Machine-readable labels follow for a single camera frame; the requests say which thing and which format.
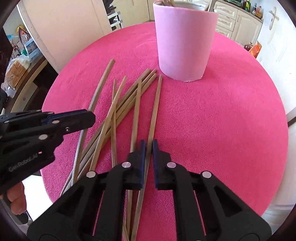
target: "beige partition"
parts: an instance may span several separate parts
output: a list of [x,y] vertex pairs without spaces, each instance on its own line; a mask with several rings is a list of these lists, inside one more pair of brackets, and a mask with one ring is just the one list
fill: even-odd
[[112,31],[102,0],[21,0],[18,9],[57,72],[79,51]]

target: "green appliance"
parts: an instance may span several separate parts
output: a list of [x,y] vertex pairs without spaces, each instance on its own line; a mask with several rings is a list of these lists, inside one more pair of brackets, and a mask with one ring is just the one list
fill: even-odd
[[238,7],[242,7],[242,1],[241,0],[224,0],[225,2],[229,2],[231,4],[237,5]]

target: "pink towel fabric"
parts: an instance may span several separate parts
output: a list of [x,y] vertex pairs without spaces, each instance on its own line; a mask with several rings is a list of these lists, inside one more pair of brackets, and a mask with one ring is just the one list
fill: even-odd
[[[161,74],[154,23],[113,32],[77,54],[54,82],[43,111],[87,109],[112,58],[116,63],[95,109],[96,123],[87,141],[107,115],[114,78],[121,81],[128,76],[123,95],[146,68],[156,68]],[[157,80],[141,98],[138,142],[148,137],[156,85]],[[132,120],[133,110],[116,130],[119,162],[129,153]],[[56,160],[42,170],[53,202],[72,170],[78,137],[79,132],[64,136],[55,150]],[[256,59],[221,34],[215,35],[201,80],[185,83],[163,77],[154,137],[173,161],[192,172],[211,171],[260,215],[281,182],[288,128],[279,94]],[[96,171],[110,168],[107,142]],[[172,192],[154,188],[152,161],[137,240],[176,240]]]

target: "plastic bag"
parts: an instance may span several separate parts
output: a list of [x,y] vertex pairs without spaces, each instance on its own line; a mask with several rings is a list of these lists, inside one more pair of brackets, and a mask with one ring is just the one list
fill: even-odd
[[5,74],[5,81],[12,88],[16,88],[30,64],[30,58],[25,55],[18,56],[17,58],[11,60]]

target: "drawer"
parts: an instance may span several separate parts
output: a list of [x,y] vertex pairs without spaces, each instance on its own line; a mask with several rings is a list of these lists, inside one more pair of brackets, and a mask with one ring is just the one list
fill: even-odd
[[221,26],[216,26],[216,32],[217,33],[220,33],[220,34],[223,34],[224,36],[226,36],[227,38],[231,38],[231,36],[232,36],[232,32],[231,31],[229,31],[228,29],[226,29],[226,28],[223,28],[223,27],[221,27]]
[[232,32],[234,29],[235,20],[219,14],[217,25],[226,28]]
[[220,13],[226,17],[232,18],[233,20],[237,19],[238,9],[232,6],[229,6],[222,2],[216,2],[214,10],[215,12]]

